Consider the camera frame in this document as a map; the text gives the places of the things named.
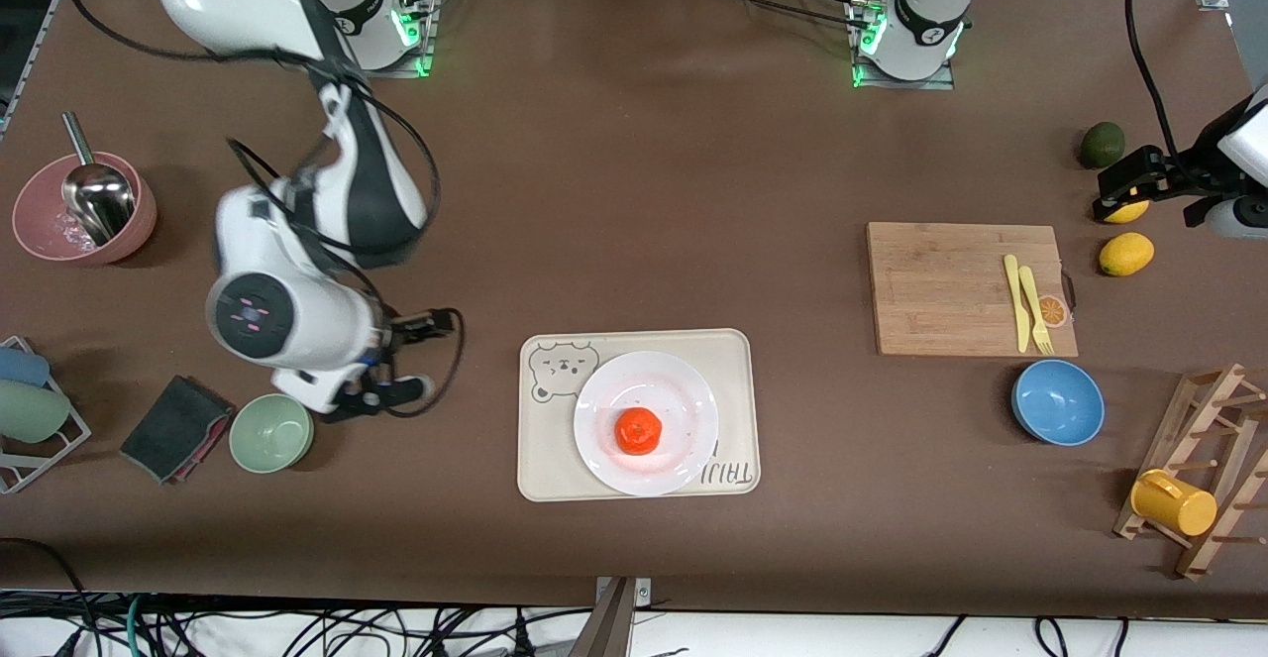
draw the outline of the teal cable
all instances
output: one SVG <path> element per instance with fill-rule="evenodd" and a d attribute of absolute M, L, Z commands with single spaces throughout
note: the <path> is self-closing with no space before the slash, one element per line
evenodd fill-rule
<path fill-rule="evenodd" d="M 141 596 L 137 595 L 132 599 L 132 605 L 128 605 L 128 649 L 132 651 L 132 657 L 141 657 L 141 651 L 137 649 L 137 605 L 141 604 Z"/>

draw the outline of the wooden cutting board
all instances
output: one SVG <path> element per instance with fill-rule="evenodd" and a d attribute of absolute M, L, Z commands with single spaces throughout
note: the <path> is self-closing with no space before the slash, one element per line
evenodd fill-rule
<path fill-rule="evenodd" d="M 1007 254 L 1032 269 L 1041 297 L 1066 301 L 1056 236 L 1046 224 L 870 223 L 867 251 L 883 355 L 1022 358 Z M 1078 358 L 1073 320 L 1049 335 L 1059 358 Z M 1025 355 L 1040 355 L 1033 340 Z"/>

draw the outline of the bowl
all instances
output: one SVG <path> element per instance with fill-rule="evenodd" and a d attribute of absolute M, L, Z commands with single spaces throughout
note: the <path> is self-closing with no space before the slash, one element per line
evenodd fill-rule
<path fill-rule="evenodd" d="M 66 227 L 71 216 L 62 200 L 62 181 L 80 164 L 77 156 L 63 156 L 38 170 L 13 205 L 13 233 L 32 256 L 80 268 L 114 264 L 136 254 L 153 233 L 158 209 L 141 174 L 122 156 L 109 152 L 93 152 L 93 156 L 98 164 L 118 169 L 128 180 L 136 200 L 132 218 L 105 246 L 85 250 L 68 238 Z"/>
<path fill-rule="evenodd" d="M 1013 386 L 1013 413 L 1036 439 L 1078 446 L 1101 431 L 1106 401 L 1082 368 L 1065 360 L 1038 360 Z"/>
<path fill-rule="evenodd" d="M 230 453 L 254 474 L 280 472 L 294 464 L 313 441 L 313 420 L 299 401 L 265 394 L 242 407 L 230 427 Z"/>

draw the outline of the table surface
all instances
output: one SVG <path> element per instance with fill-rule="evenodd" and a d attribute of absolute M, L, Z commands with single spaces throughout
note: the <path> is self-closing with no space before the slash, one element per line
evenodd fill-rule
<path fill-rule="evenodd" d="M 191 48 L 156 0 L 85 1 Z M 62 3 L 0 146 L 0 205 L 70 151 L 58 114 L 76 110 L 153 186 L 160 219 L 99 270 L 0 233 L 3 328 L 48 355 L 95 433 L 0 501 L 0 531 L 63 550 L 94 590 L 585 604 L 593 576 L 637 575 L 668 608 L 1263 616 L 1262 552 L 1227 547 L 1192 583 L 1170 576 L 1177 547 L 1111 537 L 1178 373 L 1268 364 L 1268 254 L 1186 231 L 1183 202 L 1134 227 L 1158 247 L 1149 269 L 1096 274 L 1120 230 L 1087 219 L 1096 174 L 1074 142 L 1096 120 L 1159 141 L 1121 9 L 976 0 L 955 91 L 900 93 L 851 88 L 833 24 L 734 0 L 446 0 L 432 77 L 374 84 L 435 151 L 444 207 L 413 259 L 374 278 L 401 311 L 467 315 L 453 392 L 424 419 L 320 426 L 294 471 L 250 476 L 222 441 L 186 485 L 157 486 L 117 450 L 172 374 L 238 405 L 269 391 L 203 322 L 214 204 L 247 181 L 223 138 L 288 165 L 322 119 L 303 75 L 158 61 Z M 1249 91 L 1227 22 L 1192 0 L 1139 10 L 1186 143 Z M 1007 406 L 1019 360 L 877 355 L 874 219 L 1055 227 L 1102 434 L 1074 449 L 1025 435 Z M 520 496 L 525 337 L 697 327 L 752 341 L 752 493 Z M 439 374 L 451 351 L 401 363 Z M 61 585 L 16 550 L 0 553 L 5 583 Z"/>

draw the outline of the pink bowl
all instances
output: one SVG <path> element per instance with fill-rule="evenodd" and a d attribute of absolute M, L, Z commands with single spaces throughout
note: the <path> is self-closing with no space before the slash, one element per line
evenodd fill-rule
<path fill-rule="evenodd" d="M 18 202 L 13 205 L 13 233 L 32 256 L 82 268 L 107 265 L 136 254 L 150 233 L 153 233 L 158 207 L 155 205 L 155 197 L 146 186 L 145 179 L 141 179 L 137 170 L 132 169 L 122 156 L 109 152 L 93 152 L 93 156 L 98 164 L 112 165 L 120 170 L 131 184 L 132 195 L 136 197 L 132 218 L 118 236 L 105 246 L 93 247 L 91 251 L 84 251 L 68 240 L 63 228 L 60 228 L 62 224 L 57 217 L 67 213 L 62 202 L 62 181 L 79 165 L 79 157 L 63 156 L 38 170 L 27 186 L 22 188 Z"/>

